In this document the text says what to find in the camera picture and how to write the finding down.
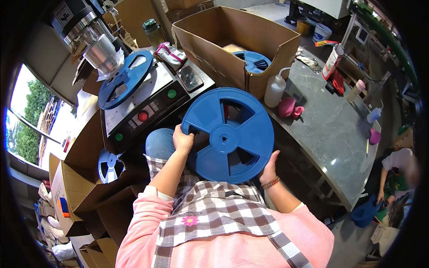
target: white bucket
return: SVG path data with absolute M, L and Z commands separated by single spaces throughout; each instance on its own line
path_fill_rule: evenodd
M 314 30 L 313 42 L 328 40 L 332 34 L 332 30 L 323 24 L 317 23 Z

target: green button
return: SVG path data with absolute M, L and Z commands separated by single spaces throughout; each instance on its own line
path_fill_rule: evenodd
M 167 96 L 168 96 L 170 99 L 172 99 L 172 98 L 176 97 L 176 95 L 177 95 L 177 92 L 176 92 L 174 89 L 170 89 L 170 90 L 168 91 L 168 93 L 167 93 Z
M 122 135 L 122 134 L 120 134 L 120 133 L 118 133 L 118 134 L 116 134 L 115 135 L 115 139 L 117 140 L 117 141 L 121 141 L 122 139 L 124 138 L 124 136 Z

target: yellow bucket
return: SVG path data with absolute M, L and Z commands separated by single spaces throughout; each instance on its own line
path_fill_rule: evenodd
M 310 26 L 311 25 L 307 21 L 298 20 L 296 22 L 296 32 L 300 33 L 303 37 L 306 37 Z

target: checkered apron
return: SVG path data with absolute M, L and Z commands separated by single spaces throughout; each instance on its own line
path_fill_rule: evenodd
M 145 156 L 153 179 L 167 160 Z M 169 267 L 173 248 L 182 243 L 235 232 L 266 236 L 292 268 L 312 267 L 282 233 L 259 191 L 250 183 L 200 181 L 185 169 L 174 196 L 171 216 L 161 221 L 159 228 L 151 268 Z

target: workbench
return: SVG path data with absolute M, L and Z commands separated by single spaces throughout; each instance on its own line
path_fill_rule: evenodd
M 325 62 L 315 57 L 320 66 Z M 328 204 L 342 205 L 348 211 L 355 207 L 368 180 L 378 144 L 370 145 L 366 153 L 370 129 L 381 132 L 380 124 L 370 124 L 370 110 L 357 97 L 350 104 L 345 97 L 331 94 L 322 73 L 314 73 L 298 60 L 292 64 L 283 98 L 293 96 L 296 106 L 303 106 L 301 117 L 279 117 L 277 107 L 267 113 L 299 144 L 301 152 L 320 172 L 316 181 L 303 176 L 312 193 Z M 344 96 L 351 88 L 344 84 Z M 327 182 L 330 189 L 321 190 Z

